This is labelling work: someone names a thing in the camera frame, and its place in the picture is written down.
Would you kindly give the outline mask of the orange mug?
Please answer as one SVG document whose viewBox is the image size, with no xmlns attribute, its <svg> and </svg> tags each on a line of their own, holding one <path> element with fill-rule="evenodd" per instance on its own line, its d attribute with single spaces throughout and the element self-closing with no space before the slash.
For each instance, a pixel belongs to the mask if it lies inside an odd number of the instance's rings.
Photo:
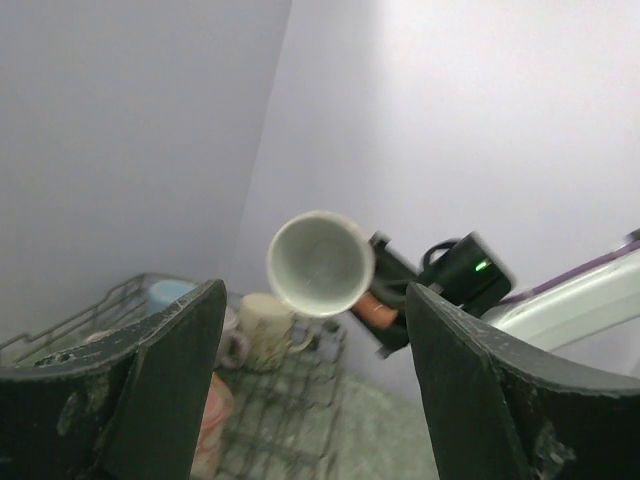
<svg viewBox="0 0 640 480">
<path fill-rule="evenodd" d="M 398 316 L 370 292 L 373 247 L 342 214 L 314 210 L 288 220 L 270 242 L 266 272 L 272 292 L 303 316 L 327 318 L 353 309 L 382 329 Z"/>
</svg>

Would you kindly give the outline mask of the green inside floral mug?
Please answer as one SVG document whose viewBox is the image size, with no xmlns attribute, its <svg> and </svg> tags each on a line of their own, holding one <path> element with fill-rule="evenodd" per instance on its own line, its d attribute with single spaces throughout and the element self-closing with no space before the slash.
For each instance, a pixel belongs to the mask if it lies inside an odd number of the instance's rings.
<svg viewBox="0 0 640 480">
<path fill-rule="evenodd" d="M 250 349 L 245 365 L 257 372 L 266 372 L 279 367 L 287 353 L 299 353 L 313 341 L 310 323 L 303 341 L 294 345 L 292 333 L 294 312 L 277 297 L 254 292 L 242 297 L 237 314 L 240 331 L 248 338 Z"/>
</svg>

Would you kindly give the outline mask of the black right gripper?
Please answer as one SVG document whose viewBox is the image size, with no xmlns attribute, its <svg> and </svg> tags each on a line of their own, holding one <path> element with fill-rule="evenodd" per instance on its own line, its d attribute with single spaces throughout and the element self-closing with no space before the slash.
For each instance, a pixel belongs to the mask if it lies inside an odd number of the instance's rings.
<svg viewBox="0 0 640 480">
<path fill-rule="evenodd" d="M 374 277 L 349 312 L 377 340 L 377 354 L 388 358 L 409 345 L 406 288 L 417 271 L 383 233 L 374 233 L 369 243 Z M 476 318 L 496 307 L 514 286 L 511 273 L 476 232 L 431 247 L 422 257 L 417 282 Z"/>
</svg>

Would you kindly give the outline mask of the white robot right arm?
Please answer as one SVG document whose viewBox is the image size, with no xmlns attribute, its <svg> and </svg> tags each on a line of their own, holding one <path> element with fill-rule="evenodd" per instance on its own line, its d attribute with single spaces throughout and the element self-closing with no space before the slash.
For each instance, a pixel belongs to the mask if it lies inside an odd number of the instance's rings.
<svg viewBox="0 0 640 480">
<path fill-rule="evenodd" d="M 409 343 L 404 309 L 410 282 L 545 351 L 639 316 L 638 232 L 623 246 L 518 294 L 506 264 L 476 232 L 432 246 L 419 269 L 409 267 L 384 235 L 374 234 L 370 244 L 375 276 L 351 312 L 378 340 L 383 358 Z"/>
</svg>

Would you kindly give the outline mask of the light blue mug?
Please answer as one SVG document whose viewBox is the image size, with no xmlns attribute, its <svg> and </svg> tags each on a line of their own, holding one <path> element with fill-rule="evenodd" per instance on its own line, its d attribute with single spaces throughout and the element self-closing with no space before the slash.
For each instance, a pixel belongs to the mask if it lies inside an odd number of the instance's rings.
<svg viewBox="0 0 640 480">
<path fill-rule="evenodd" d="M 162 311 L 196 287 L 197 285 L 192 282 L 177 279 L 166 279 L 155 282 L 146 291 L 145 313 L 152 315 Z"/>
</svg>

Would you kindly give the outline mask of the lavender mug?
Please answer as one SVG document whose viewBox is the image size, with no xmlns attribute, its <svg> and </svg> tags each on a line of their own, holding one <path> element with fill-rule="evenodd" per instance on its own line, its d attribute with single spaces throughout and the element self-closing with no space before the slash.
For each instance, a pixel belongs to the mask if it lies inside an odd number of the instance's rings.
<svg viewBox="0 0 640 480">
<path fill-rule="evenodd" d="M 215 367 L 226 369 L 241 368 L 246 362 L 250 349 L 250 340 L 239 330 L 236 312 L 227 307 L 217 349 Z"/>
</svg>

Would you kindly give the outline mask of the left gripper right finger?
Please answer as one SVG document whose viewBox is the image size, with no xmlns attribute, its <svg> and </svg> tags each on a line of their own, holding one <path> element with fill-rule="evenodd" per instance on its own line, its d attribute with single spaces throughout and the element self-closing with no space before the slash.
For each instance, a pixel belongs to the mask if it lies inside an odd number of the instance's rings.
<svg viewBox="0 0 640 480">
<path fill-rule="evenodd" d="M 545 352 L 419 284 L 405 313 L 440 478 L 638 478 L 638 379 Z"/>
</svg>

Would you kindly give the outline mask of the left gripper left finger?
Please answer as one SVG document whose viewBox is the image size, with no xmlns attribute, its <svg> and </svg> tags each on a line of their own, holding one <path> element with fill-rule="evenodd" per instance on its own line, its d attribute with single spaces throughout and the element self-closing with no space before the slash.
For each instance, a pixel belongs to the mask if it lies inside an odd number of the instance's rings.
<svg viewBox="0 0 640 480">
<path fill-rule="evenodd" d="M 227 291 L 197 287 L 106 336 L 1 371 L 5 479 L 186 479 Z"/>
</svg>

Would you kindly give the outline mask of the peach pink mug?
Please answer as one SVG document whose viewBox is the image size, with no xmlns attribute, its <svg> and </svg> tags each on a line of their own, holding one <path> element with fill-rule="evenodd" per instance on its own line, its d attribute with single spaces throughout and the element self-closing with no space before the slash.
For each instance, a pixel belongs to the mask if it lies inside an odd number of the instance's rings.
<svg viewBox="0 0 640 480">
<path fill-rule="evenodd" d="M 222 434 L 233 408 L 233 394 L 215 373 L 203 411 L 190 479 L 212 480 L 215 478 L 222 451 Z"/>
</svg>

